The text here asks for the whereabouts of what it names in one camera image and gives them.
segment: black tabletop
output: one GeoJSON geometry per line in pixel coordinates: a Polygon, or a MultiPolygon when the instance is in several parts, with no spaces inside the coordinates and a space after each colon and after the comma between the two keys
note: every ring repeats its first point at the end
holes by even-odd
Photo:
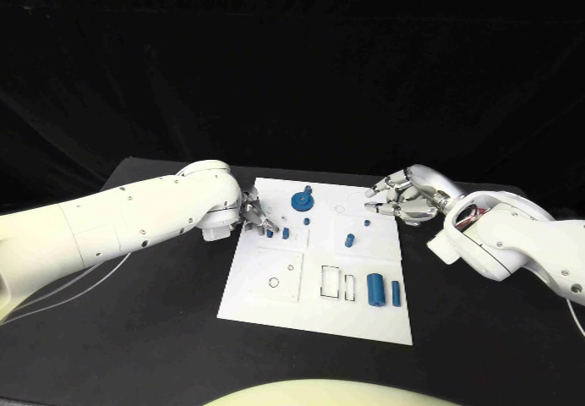
{"type": "MultiPolygon", "coordinates": [[[[183,166],[129,158],[104,189],[183,166]]],[[[256,177],[353,186],[379,180],[232,170],[240,185],[256,177]]],[[[439,228],[439,219],[419,228],[399,222],[412,347],[219,320],[239,233],[206,243],[194,229],[132,254],[79,299],[0,327],[0,397],[59,406],[191,405],[266,382],[331,378],[471,405],[569,404],[580,398],[585,342],[565,301],[526,270],[497,283],[461,261],[446,266],[425,245],[439,228]]]]}

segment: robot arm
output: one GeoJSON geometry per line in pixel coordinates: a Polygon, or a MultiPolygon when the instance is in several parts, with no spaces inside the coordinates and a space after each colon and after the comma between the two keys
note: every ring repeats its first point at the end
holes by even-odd
{"type": "Polygon", "coordinates": [[[177,175],[0,217],[0,321],[47,283],[98,263],[202,229],[206,241],[246,223],[278,232],[256,194],[242,193],[220,161],[177,175]]]}
{"type": "MultiPolygon", "coordinates": [[[[555,221],[530,200],[507,192],[467,195],[442,174],[422,165],[402,173],[402,183],[409,182],[409,186],[392,189],[392,183],[384,183],[395,193],[387,203],[367,203],[366,209],[415,226],[442,212],[444,229],[428,246],[446,264],[462,258],[495,281],[524,267],[559,296],[585,305],[585,221],[555,221]]],[[[366,196],[382,189],[376,184],[366,196]]]]}

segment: black curtain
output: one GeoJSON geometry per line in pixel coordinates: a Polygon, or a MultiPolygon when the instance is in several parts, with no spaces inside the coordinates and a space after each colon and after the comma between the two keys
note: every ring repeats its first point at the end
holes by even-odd
{"type": "Polygon", "coordinates": [[[585,215],[585,21],[366,3],[6,3],[4,210],[95,192],[138,156],[422,163],[585,215]]]}

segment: table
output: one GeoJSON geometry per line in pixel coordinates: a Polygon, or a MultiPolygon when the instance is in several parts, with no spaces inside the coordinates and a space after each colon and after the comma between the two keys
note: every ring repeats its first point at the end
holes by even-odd
{"type": "MultiPolygon", "coordinates": [[[[104,189],[184,165],[128,158],[104,189]]],[[[255,177],[353,186],[379,180],[232,170],[242,186],[255,177]]],[[[580,396],[585,347],[565,300],[526,270],[497,283],[461,261],[446,266],[425,245],[439,227],[439,219],[419,228],[399,222],[413,347],[219,320],[239,232],[204,243],[194,229],[132,254],[78,300],[0,328],[0,397],[59,406],[191,405],[266,382],[331,378],[472,405],[570,403],[580,396]]],[[[578,315],[585,318],[582,308],[578,315]]]]}

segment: cable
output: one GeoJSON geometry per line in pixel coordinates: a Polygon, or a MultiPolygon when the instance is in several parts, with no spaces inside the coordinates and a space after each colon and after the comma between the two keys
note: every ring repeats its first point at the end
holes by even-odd
{"type": "Polygon", "coordinates": [[[79,296],[82,296],[82,294],[86,294],[105,280],[106,278],[112,275],[112,273],[115,272],[115,270],[119,268],[121,264],[124,263],[124,261],[128,259],[128,257],[131,256],[131,254],[127,254],[122,258],[122,260],[118,262],[118,265],[115,266],[115,268],[112,269],[112,271],[109,271],[109,273],[80,292],[78,293],[73,297],[70,297],[69,299],[62,300],[60,302],[57,302],[56,304],[52,304],[46,307],[43,307],[39,310],[30,311],[27,313],[24,313],[23,315],[17,315],[14,318],[11,318],[10,320],[7,320],[4,323],[0,324],[0,326],[6,326],[6,324],[11,323],[13,321],[16,321],[17,319],[21,319],[23,317],[26,317],[27,315],[33,315],[34,313],[39,313],[43,310],[52,309],[53,307],[57,307],[60,305],[63,305],[66,302],[70,302],[73,299],[76,299],[79,296]]]}
{"type": "Polygon", "coordinates": [[[40,296],[40,298],[36,298],[34,300],[30,300],[30,302],[26,302],[21,304],[13,311],[24,309],[27,306],[34,304],[36,302],[40,302],[46,298],[49,298],[53,294],[57,294],[65,288],[67,288],[85,275],[89,274],[89,272],[102,264],[104,262],[99,262],[96,265],[93,265],[75,279],[72,279],[67,283],[65,283],[63,286],[59,286],[52,292],[40,296]]]}
{"type": "Polygon", "coordinates": [[[569,300],[569,299],[566,300],[566,304],[567,304],[567,306],[569,306],[570,314],[573,315],[575,324],[576,324],[576,326],[579,327],[582,336],[585,337],[585,330],[582,330],[580,323],[579,323],[579,320],[578,320],[578,318],[576,318],[576,314],[575,314],[575,310],[573,310],[573,304],[570,303],[570,300],[569,300]]]}

